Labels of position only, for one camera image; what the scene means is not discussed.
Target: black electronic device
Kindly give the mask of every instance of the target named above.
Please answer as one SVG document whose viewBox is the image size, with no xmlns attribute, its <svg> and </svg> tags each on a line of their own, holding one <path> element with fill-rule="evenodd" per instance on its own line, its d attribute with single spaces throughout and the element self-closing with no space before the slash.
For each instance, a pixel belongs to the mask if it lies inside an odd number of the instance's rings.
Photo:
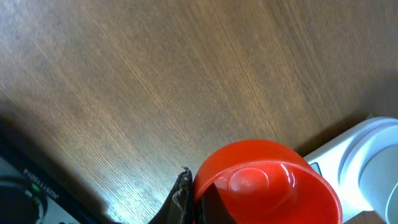
<svg viewBox="0 0 398 224">
<path fill-rule="evenodd" d="M 24 152 L 38 146 L 0 118 L 0 223 L 100 223 Z"/>
</svg>

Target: brown tabletop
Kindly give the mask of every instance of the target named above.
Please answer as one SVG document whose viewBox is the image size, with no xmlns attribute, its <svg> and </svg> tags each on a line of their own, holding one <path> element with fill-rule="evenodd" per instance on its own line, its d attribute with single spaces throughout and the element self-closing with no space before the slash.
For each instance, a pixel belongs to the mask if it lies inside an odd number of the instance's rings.
<svg viewBox="0 0 398 224">
<path fill-rule="evenodd" d="M 392 0 L 5 0 L 0 100 L 72 191 L 146 223 L 181 166 L 228 143 L 304 156 L 370 113 L 397 116 L 397 13 Z"/>
</svg>

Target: wooden table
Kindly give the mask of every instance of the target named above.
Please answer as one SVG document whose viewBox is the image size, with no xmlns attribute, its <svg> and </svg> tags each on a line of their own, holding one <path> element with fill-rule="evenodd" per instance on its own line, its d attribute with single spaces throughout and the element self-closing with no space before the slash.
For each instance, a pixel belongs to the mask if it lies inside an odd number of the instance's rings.
<svg viewBox="0 0 398 224">
<path fill-rule="evenodd" d="M 397 116 L 397 14 L 392 0 L 4 0 L 0 100 L 82 201 L 146 223 L 181 166 L 228 143 L 304 156 L 369 113 Z"/>
</svg>

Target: green light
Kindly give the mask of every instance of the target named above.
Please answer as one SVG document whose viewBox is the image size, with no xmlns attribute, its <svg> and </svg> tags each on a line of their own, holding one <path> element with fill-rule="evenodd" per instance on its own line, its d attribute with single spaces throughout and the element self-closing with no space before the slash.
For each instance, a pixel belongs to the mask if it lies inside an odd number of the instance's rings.
<svg viewBox="0 0 398 224">
<path fill-rule="evenodd" d="M 41 191 L 40 188 L 37 185 L 35 185 L 35 184 L 32 184 L 32 189 L 34 191 L 36 191 L 36 192 L 40 192 Z"/>
</svg>

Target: white cup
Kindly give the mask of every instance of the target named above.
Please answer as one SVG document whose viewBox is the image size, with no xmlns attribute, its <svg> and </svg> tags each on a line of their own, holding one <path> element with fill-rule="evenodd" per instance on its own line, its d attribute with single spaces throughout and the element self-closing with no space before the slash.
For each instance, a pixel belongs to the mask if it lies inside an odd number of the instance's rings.
<svg viewBox="0 0 398 224">
<path fill-rule="evenodd" d="M 398 145 L 378 152 L 366 164 L 359 188 L 363 197 L 388 224 L 398 223 Z"/>
</svg>

